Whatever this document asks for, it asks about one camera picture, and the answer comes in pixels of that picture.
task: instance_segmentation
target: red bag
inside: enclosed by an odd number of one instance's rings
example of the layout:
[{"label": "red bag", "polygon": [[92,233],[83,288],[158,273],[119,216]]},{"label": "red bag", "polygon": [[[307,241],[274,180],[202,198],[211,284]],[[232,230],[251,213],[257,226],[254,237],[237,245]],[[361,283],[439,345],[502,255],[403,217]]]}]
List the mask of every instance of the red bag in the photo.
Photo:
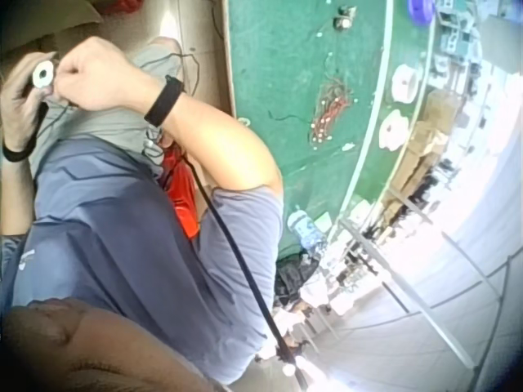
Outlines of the red bag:
[{"label": "red bag", "polygon": [[118,12],[126,12],[132,14],[138,11],[143,5],[144,0],[118,0],[114,4],[98,10],[102,15],[116,14]]},{"label": "red bag", "polygon": [[167,193],[181,227],[188,238],[199,232],[198,211],[194,200],[194,177],[180,152],[169,149],[163,159],[164,175],[160,181]]}]

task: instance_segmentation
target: purple object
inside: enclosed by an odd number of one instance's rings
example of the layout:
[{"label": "purple object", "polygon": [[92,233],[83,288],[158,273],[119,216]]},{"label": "purple object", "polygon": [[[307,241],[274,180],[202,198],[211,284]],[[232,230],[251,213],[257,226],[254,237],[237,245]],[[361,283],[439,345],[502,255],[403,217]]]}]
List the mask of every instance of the purple object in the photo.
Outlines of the purple object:
[{"label": "purple object", "polygon": [[410,17],[416,25],[429,25],[434,19],[436,6],[434,0],[407,0]]}]

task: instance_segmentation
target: gray t-shirt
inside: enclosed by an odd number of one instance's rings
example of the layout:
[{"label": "gray t-shirt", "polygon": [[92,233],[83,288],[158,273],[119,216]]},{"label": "gray t-shirt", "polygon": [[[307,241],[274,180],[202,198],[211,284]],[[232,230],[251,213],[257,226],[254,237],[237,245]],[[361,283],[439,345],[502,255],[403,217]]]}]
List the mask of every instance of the gray t-shirt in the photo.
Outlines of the gray t-shirt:
[{"label": "gray t-shirt", "polygon": [[[139,161],[98,139],[57,143],[37,176],[27,238],[18,248],[4,239],[2,311],[72,296],[140,324],[230,384],[262,347],[266,322],[210,212],[191,242]],[[265,187],[216,190],[213,202],[272,305],[282,203]]]}]

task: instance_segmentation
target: green workbench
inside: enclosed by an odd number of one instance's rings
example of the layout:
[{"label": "green workbench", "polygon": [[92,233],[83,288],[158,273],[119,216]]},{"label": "green workbench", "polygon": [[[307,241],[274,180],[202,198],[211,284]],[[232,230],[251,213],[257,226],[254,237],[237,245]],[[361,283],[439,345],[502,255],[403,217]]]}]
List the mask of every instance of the green workbench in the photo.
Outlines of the green workbench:
[{"label": "green workbench", "polygon": [[[339,32],[333,18],[346,6],[357,7],[356,17]],[[381,194],[400,151],[379,149],[379,125],[393,109],[408,117],[415,111],[415,104],[392,103],[391,76],[399,64],[425,63],[428,28],[411,22],[406,0],[228,0],[225,9],[235,115],[250,122],[284,176],[279,250],[286,256],[299,248],[286,227],[296,206],[313,219],[325,212],[336,219],[353,199],[372,203]],[[313,149],[311,123],[331,78],[351,89],[354,102],[334,123],[332,140]],[[375,96],[382,99],[374,103]]]}]

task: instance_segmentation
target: water bottle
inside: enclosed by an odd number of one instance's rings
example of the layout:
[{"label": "water bottle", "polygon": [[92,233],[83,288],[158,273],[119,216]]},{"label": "water bottle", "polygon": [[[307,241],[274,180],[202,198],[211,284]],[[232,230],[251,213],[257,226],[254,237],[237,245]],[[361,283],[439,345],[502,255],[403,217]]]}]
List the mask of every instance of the water bottle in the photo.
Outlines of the water bottle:
[{"label": "water bottle", "polygon": [[297,235],[300,244],[311,256],[322,257],[327,239],[305,211],[297,206],[296,211],[287,219],[287,226]]}]

